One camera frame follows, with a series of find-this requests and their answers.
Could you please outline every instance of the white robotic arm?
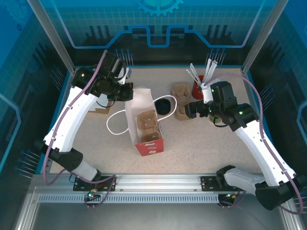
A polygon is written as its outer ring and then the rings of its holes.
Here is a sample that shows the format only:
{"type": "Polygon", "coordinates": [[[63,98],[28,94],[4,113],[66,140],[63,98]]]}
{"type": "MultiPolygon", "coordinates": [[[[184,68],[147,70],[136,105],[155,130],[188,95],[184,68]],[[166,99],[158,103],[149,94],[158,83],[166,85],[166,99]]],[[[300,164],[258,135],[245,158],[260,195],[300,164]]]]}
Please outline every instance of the white robotic arm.
{"type": "MultiPolygon", "coordinates": [[[[255,195],[256,184],[266,182],[268,186],[280,186],[281,183],[288,182],[288,178],[282,172],[281,168],[270,154],[264,145],[259,134],[259,121],[252,121],[247,124],[247,127],[239,128],[235,133],[246,144],[253,157],[256,159],[258,165],[264,176],[256,176],[250,173],[243,172],[237,168],[230,169],[225,173],[224,177],[230,186],[235,186],[248,191],[255,195]]],[[[267,135],[264,133],[266,141],[270,148],[274,151],[279,161],[283,164],[291,178],[294,178],[295,172],[289,165],[282,159],[274,145],[271,143],[267,135]]]]}
{"type": "MultiPolygon", "coordinates": [[[[186,105],[187,116],[195,118],[196,113],[199,113],[200,117],[211,115],[221,118],[243,140],[263,172],[263,176],[258,176],[228,165],[216,172],[216,180],[220,187],[229,185],[243,189],[255,195],[259,202],[269,210],[295,196],[285,172],[282,171],[260,136],[257,114],[249,104],[237,104],[231,84],[226,81],[211,84],[210,88],[208,86],[206,89],[204,101],[186,105]],[[209,92],[212,94],[211,101],[208,101],[209,92]]],[[[306,186],[305,176],[297,176],[282,159],[265,133],[264,138],[297,187],[306,186]]]]}
{"type": "Polygon", "coordinates": [[[128,101],[133,98],[133,83],[125,82],[130,77],[131,70],[126,68],[124,62],[118,57],[107,53],[102,62],[102,67],[90,87],[70,107],[71,102],[85,88],[93,73],[93,69],[87,68],[80,68],[76,71],[63,111],[50,132],[45,136],[44,143],[39,141],[35,143],[36,147],[42,152],[47,152],[49,145],[53,143],[49,158],[67,171],[88,181],[95,180],[100,172],[84,160],[82,153],[72,147],[73,140],[86,113],[101,94],[107,95],[108,100],[114,102],[128,101]],[[63,117],[65,108],[69,108],[69,110],[63,117]],[[55,138],[53,138],[54,130],[59,122],[60,126],[55,138]]]}

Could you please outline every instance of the beige table surface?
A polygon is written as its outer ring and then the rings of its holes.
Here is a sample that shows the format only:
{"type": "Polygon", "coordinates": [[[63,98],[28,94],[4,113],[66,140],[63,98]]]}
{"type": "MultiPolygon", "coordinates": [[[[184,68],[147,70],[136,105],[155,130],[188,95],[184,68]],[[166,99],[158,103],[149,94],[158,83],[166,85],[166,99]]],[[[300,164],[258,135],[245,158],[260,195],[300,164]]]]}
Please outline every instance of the beige table surface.
{"type": "MultiPolygon", "coordinates": [[[[221,73],[240,74],[240,69],[216,69],[214,75],[221,73]]],[[[241,79],[224,79],[232,84],[239,104],[249,103],[241,79]]],[[[174,83],[186,82],[191,86],[193,83],[185,69],[132,69],[130,81],[134,82],[134,87],[150,88],[154,99],[170,94],[174,83]]],[[[241,139],[229,127],[216,128],[206,117],[178,121],[172,115],[161,121],[165,151],[142,157],[128,132],[114,136],[106,128],[109,116],[122,109],[124,102],[116,102],[108,115],[88,113],[73,143],[73,147],[103,173],[214,173],[229,164],[250,173],[260,172],[241,139]]],[[[124,131],[127,128],[124,113],[114,116],[109,124],[113,132],[124,131]]],[[[50,172],[57,173],[61,169],[54,162],[50,172]]]]}

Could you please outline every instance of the brown cardboard piece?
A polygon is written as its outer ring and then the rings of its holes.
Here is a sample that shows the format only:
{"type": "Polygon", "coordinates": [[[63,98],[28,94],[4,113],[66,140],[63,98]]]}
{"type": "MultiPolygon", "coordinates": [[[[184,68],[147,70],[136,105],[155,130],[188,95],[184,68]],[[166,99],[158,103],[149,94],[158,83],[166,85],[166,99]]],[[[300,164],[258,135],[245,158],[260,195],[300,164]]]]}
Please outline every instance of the brown cardboard piece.
{"type": "Polygon", "coordinates": [[[186,115],[185,105],[192,102],[191,89],[186,83],[174,84],[171,89],[171,95],[177,100],[176,117],[179,121],[190,120],[186,115]]]}
{"type": "Polygon", "coordinates": [[[139,130],[142,131],[142,143],[162,138],[161,133],[157,130],[158,118],[154,110],[141,113],[137,123],[139,130]]]}
{"type": "Polygon", "coordinates": [[[114,103],[114,102],[108,102],[107,103],[107,106],[108,108],[96,108],[94,111],[88,111],[89,113],[96,113],[96,114],[109,114],[109,111],[110,111],[110,106],[111,104],[114,103]]]}

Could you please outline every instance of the bag handle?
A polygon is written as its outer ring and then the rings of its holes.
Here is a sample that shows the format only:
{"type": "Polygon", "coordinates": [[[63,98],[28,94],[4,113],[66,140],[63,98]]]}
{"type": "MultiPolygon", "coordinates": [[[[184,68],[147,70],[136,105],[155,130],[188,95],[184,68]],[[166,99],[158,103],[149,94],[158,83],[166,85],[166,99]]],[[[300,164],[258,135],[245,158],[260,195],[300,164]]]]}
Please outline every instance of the bag handle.
{"type": "Polygon", "coordinates": [[[112,114],[112,115],[107,119],[107,121],[106,121],[106,128],[107,128],[107,129],[109,130],[109,132],[112,133],[113,135],[121,135],[121,134],[123,134],[123,133],[125,133],[125,132],[127,132],[127,131],[129,130],[129,128],[127,128],[124,132],[121,132],[121,133],[113,133],[113,132],[110,130],[109,125],[108,125],[109,120],[110,120],[111,117],[113,117],[114,115],[119,114],[119,113],[121,113],[121,112],[125,112],[125,111],[126,111],[125,109],[124,109],[124,110],[120,110],[120,111],[118,111],[118,112],[112,114]]]}
{"type": "MultiPolygon", "coordinates": [[[[165,116],[165,117],[162,117],[162,118],[158,119],[158,121],[162,121],[163,119],[168,118],[168,117],[170,117],[171,115],[173,115],[173,113],[176,111],[176,108],[177,108],[177,100],[176,100],[176,98],[175,98],[174,96],[172,96],[172,95],[165,95],[165,96],[162,96],[162,97],[158,97],[157,99],[154,99],[153,102],[155,102],[155,101],[157,101],[157,100],[159,100],[159,99],[161,99],[161,98],[164,98],[164,97],[172,97],[172,98],[174,98],[174,99],[175,99],[175,108],[174,108],[174,110],[173,110],[173,112],[172,112],[171,114],[169,114],[169,115],[167,115],[167,116],[165,116]]],[[[106,121],[106,128],[107,128],[107,129],[109,130],[109,132],[112,133],[113,135],[121,135],[121,134],[123,134],[123,133],[125,133],[125,132],[127,132],[127,131],[129,130],[129,128],[127,128],[125,131],[123,131],[123,132],[121,132],[121,133],[113,133],[113,132],[110,130],[109,124],[108,124],[111,117],[113,117],[114,115],[119,114],[119,113],[121,113],[121,112],[125,112],[125,111],[126,111],[125,109],[124,109],[124,110],[120,110],[120,111],[118,111],[118,112],[112,114],[112,115],[107,119],[107,121],[106,121]]]]}
{"type": "Polygon", "coordinates": [[[161,99],[161,98],[164,98],[164,97],[172,97],[172,98],[174,98],[174,99],[175,99],[175,108],[174,108],[174,110],[173,110],[173,112],[172,112],[171,114],[169,114],[169,115],[167,115],[167,116],[165,116],[165,117],[162,117],[162,118],[158,119],[158,121],[162,121],[163,119],[168,118],[168,117],[170,117],[171,115],[173,115],[173,113],[176,111],[176,108],[177,108],[177,100],[176,100],[176,98],[175,98],[174,96],[172,96],[172,95],[165,95],[165,96],[162,96],[162,97],[158,97],[157,99],[154,99],[153,102],[155,102],[155,101],[157,101],[157,100],[159,100],[159,99],[161,99]]]}

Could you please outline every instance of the glass enclosure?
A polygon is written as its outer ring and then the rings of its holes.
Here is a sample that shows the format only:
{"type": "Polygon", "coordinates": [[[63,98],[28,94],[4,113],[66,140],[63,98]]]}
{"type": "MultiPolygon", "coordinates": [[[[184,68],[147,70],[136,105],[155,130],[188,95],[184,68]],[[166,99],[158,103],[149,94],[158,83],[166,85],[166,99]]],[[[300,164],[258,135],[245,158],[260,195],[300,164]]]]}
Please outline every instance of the glass enclosure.
{"type": "Polygon", "coordinates": [[[262,100],[274,145],[303,174],[307,173],[306,8],[306,1],[288,2],[250,69],[258,91],[267,89],[262,100]]]}
{"type": "MultiPolygon", "coordinates": [[[[104,49],[127,65],[242,67],[276,0],[41,0],[75,66],[104,49]]],[[[307,168],[307,2],[292,0],[248,73],[272,141],[298,173],[307,168]]],[[[55,122],[69,72],[25,0],[0,1],[1,229],[14,229],[41,161],[33,143],[55,122]]]]}
{"type": "Polygon", "coordinates": [[[23,165],[38,163],[22,153],[48,132],[67,69],[26,1],[0,1],[0,18],[0,226],[10,230],[31,181],[23,165]]]}
{"type": "Polygon", "coordinates": [[[75,65],[94,64],[105,48],[133,59],[133,65],[204,64],[210,53],[219,53],[225,65],[242,65],[275,4],[275,0],[41,2],[75,65]]]}

